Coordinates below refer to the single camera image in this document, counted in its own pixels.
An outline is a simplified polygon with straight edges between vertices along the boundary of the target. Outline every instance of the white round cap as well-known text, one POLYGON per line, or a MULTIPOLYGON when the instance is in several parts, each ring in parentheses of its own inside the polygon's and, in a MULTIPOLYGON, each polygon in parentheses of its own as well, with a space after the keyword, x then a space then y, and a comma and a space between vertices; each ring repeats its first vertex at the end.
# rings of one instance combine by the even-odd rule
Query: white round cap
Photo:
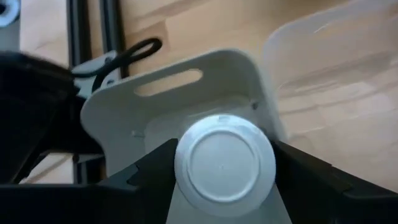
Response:
POLYGON ((275 181, 275 155, 257 126, 218 114, 185 132, 174 169, 180 190, 194 207, 236 217, 257 209, 268 196, 275 181))
POLYGON ((1 4, 5 5, 6 9, 0 14, 0 27, 6 27, 13 23, 19 16, 21 9, 20 0, 2 0, 1 4))

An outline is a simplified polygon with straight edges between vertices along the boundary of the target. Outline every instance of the hole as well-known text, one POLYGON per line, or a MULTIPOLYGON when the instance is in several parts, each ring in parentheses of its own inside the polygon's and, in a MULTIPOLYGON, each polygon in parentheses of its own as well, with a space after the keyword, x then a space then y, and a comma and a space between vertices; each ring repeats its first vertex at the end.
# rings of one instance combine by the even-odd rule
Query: hole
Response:
POLYGON ((112 84, 112 83, 114 83, 114 80, 108 80, 108 81, 106 82, 107 85, 110 85, 110 84, 112 84))
POLYGON ((106 57, 105 58, 105 63, 110 63, 113 60, 111 57, 106 57))
POLYGON ((258 107, 259 107, 259 103, 258 102, 254 102, 254 103, 251 104, 251 108, 253 110, 257 110, 258 107))
POLYGON ((7 9, 5 4, 0 3, 0 15, 3 14, 7 9))
POLYGON ((199 81, 203 73, 199 69, 189 69, 159 80, 141 85, 134 92, 139 96, 153 96, 174 88, 199 81))

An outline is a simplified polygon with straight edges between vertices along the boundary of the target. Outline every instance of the black cable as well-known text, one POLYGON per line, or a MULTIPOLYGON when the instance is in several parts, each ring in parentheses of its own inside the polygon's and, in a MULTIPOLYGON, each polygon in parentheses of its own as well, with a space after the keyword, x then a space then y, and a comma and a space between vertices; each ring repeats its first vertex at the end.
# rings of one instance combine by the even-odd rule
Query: black cable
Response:
POLYGON ((88 73, 74 73, 73 76, 75 78, 95 77, 93 87, 91 89, 91 91, 94 92, 101 86, 105 77, 113 70, 119 67, 128 66, 134 62, 147 58, 152 54, 156 53, 160 48, 162 48, 162 41, 158 38, 153 37, 146 40, 142 40, 137 44, 133 45, 132 47, 130 47, 129 49, 127 49, 126 51, 122 52, 118 56, 116 56, 112 61, 106 63, 101 68, 88 73), (143 52, 140 52, 140 50, 142 50, 147 46, 150 46, 150 48, 143 52))

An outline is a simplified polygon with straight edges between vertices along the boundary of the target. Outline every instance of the transparent plastic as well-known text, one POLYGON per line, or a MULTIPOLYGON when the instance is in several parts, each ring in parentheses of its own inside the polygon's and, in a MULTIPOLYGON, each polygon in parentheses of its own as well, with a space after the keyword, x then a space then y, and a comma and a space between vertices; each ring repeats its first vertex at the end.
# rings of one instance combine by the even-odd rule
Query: transparent plastic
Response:
POLYGON ((351 1, 291 22, 265 63, 291 145, 398 192, 398 1, 351 1))

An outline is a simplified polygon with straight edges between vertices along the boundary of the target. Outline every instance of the screw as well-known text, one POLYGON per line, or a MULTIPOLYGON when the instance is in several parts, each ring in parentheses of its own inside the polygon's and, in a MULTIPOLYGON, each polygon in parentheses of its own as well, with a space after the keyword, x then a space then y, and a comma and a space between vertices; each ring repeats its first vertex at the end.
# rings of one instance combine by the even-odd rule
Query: screw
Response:
POLYGON ((110 63, 113 60, 111 57, 106 57, 105 58, 105 63, 110 63))
POLYGON ((7 6, 2 2, 0 3, 0 14, 3 14, 7 9, 7 6))
POLYGON ((251 104, 251 108, 253 110, 256 110, 258 107, 259 107, 259 103, 258 102, 254 102, 254 103, 251 104))
POLYGON ((134 137, 134 138, 144 138, 145 137, 144 134, 142 134, 142 133, 140 133, 138 131, 134 131, 134 130, 131 131, 131 136, 134 137))

